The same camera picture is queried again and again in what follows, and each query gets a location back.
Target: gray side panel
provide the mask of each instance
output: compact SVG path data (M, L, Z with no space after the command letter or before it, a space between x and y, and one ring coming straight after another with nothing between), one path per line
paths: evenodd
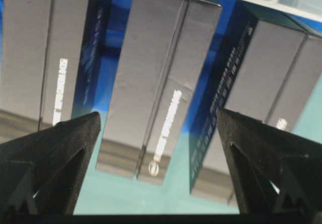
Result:
M292 131L322 72L322 39L309 36L291 69L268 120L271 126Z
M141 149L183 0L133 0L104 139Z
M51 0L5 0L0 109L38 121ZM38 124L32 131L37 131Z
M47 80L43 112L45 124L51 124L53 121L61 58L68 59L68 66L60 120L66 121L71 117L88 1L54 0L47 55Z
M164 149L164 155L167 158L171 157L177 144L181 127L197 85L199 74L215 32L220 13L221 7L217 5L200 0L189 1L171 69L146 147L147 155L144 157L143 162L149 163L153 160L153 155L156 151L174 92L180 91L182 96ZM146 170L141 169L139 178L142 177L141 175L143 173L149 175L147 171L148 166L142 166L142 168L146 168ZM161 182L163 179L159 174L154 178L161 178Z

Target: gray box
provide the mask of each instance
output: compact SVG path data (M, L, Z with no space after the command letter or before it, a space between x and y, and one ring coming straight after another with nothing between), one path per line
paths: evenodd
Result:
M226 83L234 83L224 106L272 126L284 116L290 122L286 130L291 130L322 71L317 60L322 41L311 36L307 39L307 32L280 12L246 5L238 8L238 17L253 18L256 24L251 29L251 40L235 80L232 73L225 79ZM201 174L205 171L207 178ZM229 175L219 133L215 130L192 194L216 198L214 189L209 188L211 184L202 183L213 181L211 178L217 172Z
M109 1L5 0L0 141L90 112Z
M38 130L52 0L5 0L0 143Z
M91 111L109 1L53 1L41 129Z
M133 177L187 0L133 0L97 168Z
M308 35L266 123L291 132L322 72L322 38Z
M220 13L217 0L189 0L171 68L156 102L139 180L163 182Z

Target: cardboard box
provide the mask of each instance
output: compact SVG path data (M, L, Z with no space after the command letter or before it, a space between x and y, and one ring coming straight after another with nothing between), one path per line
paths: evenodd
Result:
M5 0L1 141L90 112L110 2Z
M315 50L314 46L308 45L311 41L307 38L314 38ZM230 42L228 51L222 49L227 48L228 44L221 48L225 53L222 59L226 68L222 71L221 78L218 78L218 84L210 83L209 91L214 88L217 88L217 91L213 96L204 97L203 107L208 113L201 108L195 121L197 130L190 138L191 191L203 192L208 198L214 198L216 194L213 189L200 184L207 181L202 180L202 175L199 174L196 179L201 163L202 170L211 170L213 175L218 171L229 174L219 134L217 130L214 133L217 108L225 106L229 110L273 126L279 122L279 118L270 120L273 119L272 116L285 113L284 116L288 116L286 119L290 119L291 125L294 126L322 71L322 66L319 67L315 57L318 53L319 39L308 36L307 31L278 11L237 3L225 40ZM307 47L314 52L302 53ZM299 66L299 69L295 67L303 65L303 62L311 62L312 66ZM295 94L296 86L286 88L290 84L303 84L305 94ZM281 112L281 99L283 103L293 100L294 108L287 109L284 105L284 112ZM223 201L226 199L228 203L229 198L227 195Z
M133 0L97 168L133 177L187 0Z
M217 0L189 0L164 88L156 98L139 180L163 182L220 14Z

